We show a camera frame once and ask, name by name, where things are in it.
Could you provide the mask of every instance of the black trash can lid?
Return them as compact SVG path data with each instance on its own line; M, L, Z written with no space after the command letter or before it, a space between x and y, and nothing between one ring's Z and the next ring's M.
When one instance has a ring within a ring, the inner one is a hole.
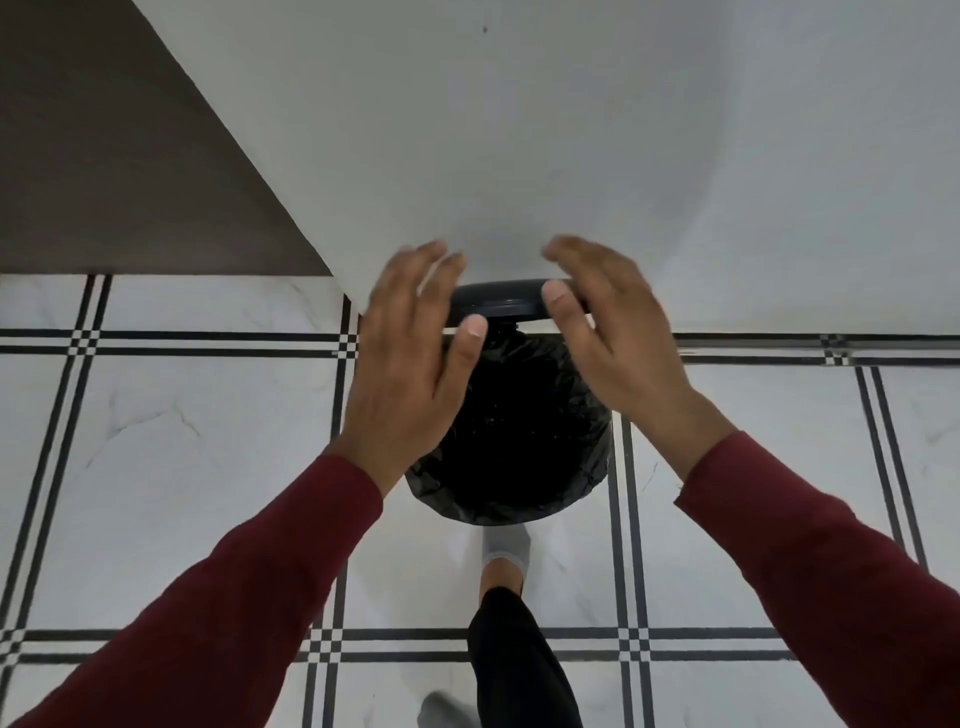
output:
M449 328L457 327L471 313L479 313L497 324L518 324L550 318L540 289L549 279L500 280L458 286L450 300ZM585 311L587 303L580 299Z

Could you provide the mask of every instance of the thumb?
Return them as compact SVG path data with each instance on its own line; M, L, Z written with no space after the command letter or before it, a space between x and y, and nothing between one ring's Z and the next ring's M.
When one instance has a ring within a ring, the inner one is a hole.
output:
M463 320L450 343L444 373L437 382L435 400L451 419L464 403L467 382L480 358L486 336L487 319L474 313Z
M548 280L543 285L543 302L570 349L573 363L580 374L589 379L598 371L606 348L587 320L584 308L562 280Z

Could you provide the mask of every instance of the trash bag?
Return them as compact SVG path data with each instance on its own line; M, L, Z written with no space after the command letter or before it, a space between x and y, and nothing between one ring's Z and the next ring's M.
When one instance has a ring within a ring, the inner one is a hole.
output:
M455 521L535 521L603 480L611 447L611 412L580 377L563 338L491 326L463 408L407 482Z

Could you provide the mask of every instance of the maroon long-sleeve shirt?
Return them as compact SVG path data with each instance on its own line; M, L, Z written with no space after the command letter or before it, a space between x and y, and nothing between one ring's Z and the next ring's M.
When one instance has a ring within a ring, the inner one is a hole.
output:
M677 504L724 548L851 726L960 725L960 595L744 433ZM16 728L262 726L307 627L382 500L319 457Z

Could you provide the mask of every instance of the gray sock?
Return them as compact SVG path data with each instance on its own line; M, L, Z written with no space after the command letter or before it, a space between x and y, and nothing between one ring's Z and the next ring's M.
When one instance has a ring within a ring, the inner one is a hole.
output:
M420 705L418 728L480 728L476 711L445 692L431 692Z
M523 580L526 581L527 568L530 566L530 534L523 523L484 527L480 568L493 559L507 559L523 572Z

